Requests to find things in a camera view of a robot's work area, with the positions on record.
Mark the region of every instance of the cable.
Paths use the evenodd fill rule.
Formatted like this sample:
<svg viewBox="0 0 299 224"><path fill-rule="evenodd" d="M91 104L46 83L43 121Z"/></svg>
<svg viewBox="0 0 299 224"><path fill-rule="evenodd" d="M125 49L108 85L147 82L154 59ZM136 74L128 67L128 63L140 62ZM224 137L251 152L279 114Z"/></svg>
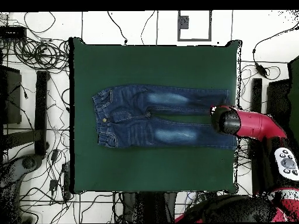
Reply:
<svg viewBox="0 0 299 224"><path fill-rule="evenodd" d="M23 211L24 213L28 213L28 214L31 214L31 215L36 216L37 219L36 219L35 224L37 224L37 223L39 222L39 216L38 216L37 214L35 214L35 213L33 213L33 212L29 212L29 211L24 211L22 208L20 208L20 210Z"/></svg>
<svg viewBox="0 0 299 224"><path fill-rule="evenodd" d="M263 77L269 79L269 78L267 77L267 76L269 76L268 73L267 73L267 71L266 71L267 68L264 68L263 66L259 65L259 64L255 61L256 47L257 47L261 42L263 42L263 41L269 40L269 39L271 39L271 38L273 38L273 37L275 37L275 36L278 36L278 35L280 35L280 34L287 33L287 32L289 32L289 31L294 30L298 25L299 25L299 22L298 22L294 27L292 27L292 28L290 28L290 29L287 29L287 30L284 30L284 31L281 31L281 32L279 32L279 33L277 33L277 34L274 34L273 36L271 36L271 37L269 37L269 38L265 38L265 39L261 40L260 42L258 42L258 43L255 45L255 48L252 50L253 61L254 61L254 63L255 63L256 70L257 70Z"/></svg>
<svg viewBox="0 0 299 224"><path fill-rule="evenodd" d="M154 15L155 12L156 12L156 11L154 10L153 13L151 14L151 16L147 19L147 21L146 21L146 23L145 23L145 25L144 25L144 27L143 27L143 30L142 30L142 32L141 32L140 38L141 38L141 41L142 41L142 44L143 44L143 45L144 45L143 40L142 40L142 34L143 34L143 31L144 31L144 29L145 29L145 26L147 25L148 20L150 20L150 18Z"/></svg>
<svg viewBox="0 0 299 224"><path fill-rule="evenodd" d="M239 183L237 183L237 184L238 184L238 186L240 186L244 191L246 191L246 193L247 193L248 195L250 195L250 193L247 192L247 190L246 190L243 186L241 186Z"/></svg>
<svg viewBox="0 0 299 224"><path fill-rule="evenodd" d="M32 12L26 12L25 15L24 15L24 22L25 22L25 25L27 26L27 28L32 32L32 33L44 33L46 31L48 31L51 27L53 27L54 23L56 22L56 18L55 16L49 11L49 13L51 14L51 16L54 18L54 21L53 23L51 24L50 27L48 27L47 29L43 30L43 31L33 31L32 29L30 29L27 25L27 22L26 22L26 16L28 13L32 13Z"/></svg>
<svg viewBox="0 0 299 224"><path fill-rule="evenodd" d="M83 222L83 213L85 211L89 210L93 206L93 204L95 203L95 201L96 201L96 199L98 197L111 197L112 195L113 194L111 194L111 195L98 195L98 196L96 196L95 199L92 201L91 205L87 209L85 209L84 211L82 211L82 213L81 213L81 221L79 223L82 224L82 222Z"/></svg>
<svg viewBox="0 0 299 224"><path fill-rule="evenodd" d="M116 22L112 19L112 17L110 16L110 13L109 13L109 11L107 11L107 13L108 13L108 15L109 15L109 17L110 17L110 19L111 19L111 21L119 28L119 30L120 30L120 33L121 33L121 36L123 36L123 38L124 38L124 44L126 45L127 44L127 42L128 42L128 40L127 40L127 38L126 37L124 37L124 35L123 35L123 32L122 32L122 30L121 30L121 28L120 28L120 26L119 25L117 25L116 24Z"/></svg>
<svg viewBox="0 0 299 224"><path fill-rule="evenodd" d="M252 75L250 69L245 69L245 68L247 68L247 67L255 67L255 66L249 64L249 65L245 65L245 66L241 69L241 82L242 82L242 84L243 84L243 88L241 89L241 92L240 92L240 96L239 96L239 97L240 97L243 101L245 101L245 102L247 102L247 103L251 103L250 101L245 100L245 99L243 98L243 95L244 95L244 93L245 93L245 91L246 91L246 86L247 86L247 84L249 83L250 79L251 79L253 76L255 76L256 74L258 74L258 72ZM268 80L271 80L271 81L272 81L272 80L276 80L276 79L280 76L280 74L281 74L281 70L280 70L280 68L277 67L277 66L266 67L266 69L269 69L269 68L277 68L277 69L279 70L279 74L278 74L277 77L275 77L275 78L273 78L273 79L267 78ZM245 71L249 71L249 77L247 77L247 78L242 78L242 73L245 72Z"/></svg>
<svg viewBox="0 0 299 224"><path fill-rule="evenodd" d="M76 221L76 217L75 217L75 207L74 207L74 202L72 203L72 211L73 211L73 215L74 215L74 220L75 220L75 223L77 224L77 221Z"/></svg>
<svg viewBox="0 0 299 224"><path fill-rule="evenodd" d="M64 101L64 99L63 99L63 94L64 94L66 91L68 91L68 90L69 90L69 88L68 88L68 89L65 89L65 90L63 91L63 93L61 94L61 100L62 100L62 102L63 102L64 104L66 104L66 105L69 106L69 104L66 103L66 102Z"/></svg>

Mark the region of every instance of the jeans pocket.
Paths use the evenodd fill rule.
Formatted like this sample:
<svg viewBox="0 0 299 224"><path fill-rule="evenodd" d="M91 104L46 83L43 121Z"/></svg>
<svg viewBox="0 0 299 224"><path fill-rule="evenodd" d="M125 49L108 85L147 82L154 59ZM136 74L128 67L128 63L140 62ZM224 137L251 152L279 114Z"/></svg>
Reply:
<svg viewBox="0 0 299 224"><path fill-rule="evenodd" d="M118 148L118 141L116 136L111 132L100 133L99 145L103 145L108 148Z"/></svg>
<svg viewBox="0 0 299 224"><path fill-rule="evenodd" d="M113 92L111 89L105 89L93 97L93 102L98 111L107 107L109 104L112 103L112 101Z"/></svg>

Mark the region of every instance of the black cable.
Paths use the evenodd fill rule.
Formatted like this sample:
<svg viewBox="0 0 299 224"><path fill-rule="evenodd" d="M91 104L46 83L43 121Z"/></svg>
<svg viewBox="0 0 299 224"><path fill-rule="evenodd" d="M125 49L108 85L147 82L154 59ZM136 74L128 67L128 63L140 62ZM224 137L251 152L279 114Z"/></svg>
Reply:
<svg viewBox="0 0 299 224"><path fill-rule="evenodd" d="M63 93L61 94L61 100L62 100L62 102L63 102L64 104L66 104L66 105L69 106L69 104L66 103L66 102L64 101L64 99L63 99L63 94L64 94L66 91L68 91L68 90L69 90L69 88L68 88L68 89L65 89L65 90L63 91Z"/></svg>
<svg viewBox="0 0 299 224"><path fill-rule="evenodd" d="M81 223L81 194L79 194L79 223Z"/></svg>
<svg viewBox="0 0 299 224"><path fill-rule="evenodd" d="M241 186L239 183L237 183L237 184L238 184L238 186L240 186L244 191L246 191L246 193L247 193L248 195L250 195L250 193L247 192L247 190L246 190L243 186Z"/></svg>
<svg viewBox="0 0 299 224"><path fill-rule="evenodd" d="M21 200L23 200L24 199L24 197L27 197L27 195L29 194L29 192L31 192L31 190L33 190L33 189L35 189L35 190L37 190L37 191L39 191L39 192L41 192L42 194L44 194L44 196L45 197L47 197L47 198L49 198L50 200L52 200L52 201L54 201L56 204L62 204L64 201L57 201L57 200L55 200L54 198L52 198L52 197L50 197L49 195L47 195L46 193L44 193L41 189L39 189L39 188L37 188L37 187L32 187L21 199L20 199L20 201Z"/></svg>
<svg viewBox="0 0 299 224"><path fill-rule="evenodd" d="M142 32L141 32L140 38L141 38L141 41L142 41L142 44L143 44L143 45L144 45L144 43L143 43L143 39L142 39L143 31L144 31L144 29L145 29L145 26L147 25L148 20L150 20L150 18L154 15L155 12L156 12L156 11L154 10L153 13L151 14L151 16L147 19L147 21L146 21L146 23L145 23L145 25L144 25L144 27L143 27L143 30L142 30Z"/></svg>
<svg viewBox="0 0 299 224"><path fill-rule="evenodd" d="M127 42L128 42L128 40L126 39L126 37L124 37L124 35L123 35L123 32L122 32L122 30L121 30L121 28L120 28L120 26L119 25L117 25L116 24L116 22L112 19L112 17L110 16L110 13L109 13L109 11L107 11L107 13L108 13L108 15L109 15L109 17L110 17L110 19L111 19L111 21L119 28L119 30L120 30L120 33L121 33L121 36L123 36L123 38L124 38L124 44L127 44Z"/></svg>
<svg viewBox="0 0 299 224"><path fill-rule="evenodd" d="M74 202L72 203L72 211L73 211L73 215L74 215L74 220L75 220L75 223L77 224L77 221L76 221L76 217L75 217L75 207L74 207Z"/></svg>
<svg viewBox="0 0 299 224"><path fill-rule="evenodd" d="M251 74L251 70L250 70L250 69L245 69L246 67L255 67L255 66L254 66L254 65L245 65L245 66L241 69L241 82L242 82L242 84L243 84L243 88L242 88L242 90L241 90L241 92L240 92L240 98L241 98L243 101L247 102L247 103L251 103L250 101L245 100L245 99L243 98L243 95L244 95L244 93L245 93L245 91L246 91L246 86L247 86L247 84L249 83L250 79L251 79L253 76L255 76L256 74L258 74L258 72L252 75L252 74ZM271 66L271 67L266 67L265 69L268 69L268 70L269 70L269 68L277 68L277 69L279 70L279 74L278 74L277 77L275 77L275 78L273 78L273 79L267 78L268 80L271 80L271 81L272 81L272 80L276 80L276 79L280 76L280 74L281 74L281 70L280 70L280 68L277 67L277 66ZM247 77L247 78L242 78L242 73L243 73L244 71L249 71L250 76Z"/></svg>
<svg viewBox="0 0 299 224"><path fill-rule="evenodd" d="M111 197L111 196L112 196L112 194L111 195L98 195L98 196L96 196L95 199L92 201L91 205L87 209L85 209L84 211L82 211L82 213L81 213L81 221L79 223L82 224L82 222L83 222L83 213L85 211L89 210L93 206L93 204L95 203L95 201L96 201L96 199L98 197Z"/></svg>
<svg viewBox="0 0 299 224"><path fill-rule="evenodd" d="M289 31L294 30L298 25L299 25L299 22L298 22L294 27L292 27L292 28L290 28L290 29L287 29L287 30L284 30L284 31L281 31L281 32L279 32L279 33L277 33L277 34L274 34L273 36L271 36L271 37L269 37L269 38L265 38L265 39L261 40L260 42L258 42L258 43L255 45L255 48L252 50L253 61L254 61L254 63L255 63L255 67L256 67L256 69L258 70L258 72L259 72L262 76L264 76L265 78L267 78L267 79L269 79L269 80L275 80L275 79L277 79L277 78L275 78L275 79L270 79L270 78L268 78L267 76L269 76L269 75L267 74L267 71L266 71L267 68L264 68L263 66L259 65L259 64L255 61L256 47L258 46L258 44L260 44L260 43L263 42L263 41L269 40L269 39L271 39L271 38L273 38L273 37L275 37L275 36L278 36L278 35L280 35L280 34L287 33L287 32L289 32Z"/></svg>
<svg viewBox="0 0 299 224"><path fill-rule="evenodd" d="M244 176L244 175L248 174L250 171L251 171L251 169L247 173L244 173L242 175L238 175L238 177Z"/></svg>
<svg viewBox="0 0 299 224"><path fill-rule="evenodd" d="M27 25L27 22L26 22L26 16L28 13L32 13L32 12L26 12L25 15L24 15L24 22L25 22L25 25L27 26L27 28L32 32L32 33L44 33L46 31L48 31L51 27L53 27L54 23L56 22L56 18L55 16L49 11L49 13L51 14L51 16L54 18L54 21L53 23L51 24L50 27L48 27L47 29L43 30L43 31L33 31L32 29L30 29Z"/></svg>
<svg viewBox="0 0 299 224"><path fill-rule="evenodd" d="M28 214L31 214L31 215L36 216L37 219L36 219L35 224L37 224L37 223L39 222L39 216L38 216L37 214L35 214L35 213L33 213L33 212L29 212L29 211L24 211L22 208L20 208L20 210L23 211L24 213L28 213Z"/></svg>

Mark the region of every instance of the jeans waistband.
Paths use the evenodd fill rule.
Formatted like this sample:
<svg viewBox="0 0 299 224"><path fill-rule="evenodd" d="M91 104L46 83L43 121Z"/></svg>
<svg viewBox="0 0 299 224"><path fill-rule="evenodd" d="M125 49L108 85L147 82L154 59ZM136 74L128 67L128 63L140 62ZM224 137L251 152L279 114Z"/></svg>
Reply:
<svg viewBox="0 0 299 224"><path fill-rule="evenodd" d="M107 114L105 107L112 101L112 92L105 89L99 92L93 98L94 110L96 114L96 130L97 133L108 132Z"/></svg>

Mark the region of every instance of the floor tile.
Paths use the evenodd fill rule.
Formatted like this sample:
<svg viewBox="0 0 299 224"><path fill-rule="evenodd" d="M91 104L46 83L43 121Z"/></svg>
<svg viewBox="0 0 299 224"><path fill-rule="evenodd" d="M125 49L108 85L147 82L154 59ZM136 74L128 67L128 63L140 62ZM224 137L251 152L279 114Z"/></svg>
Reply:
<svg viewBox="0 0 299 224"><path fill-rule="evenodd" d="M263 39L287 30L298 22L297 15L282 10L234 10L232 38L242 40L242 60L253 61L252 50ZM260 43L256 61L290 62L299 55L299 30Z"/></svg>

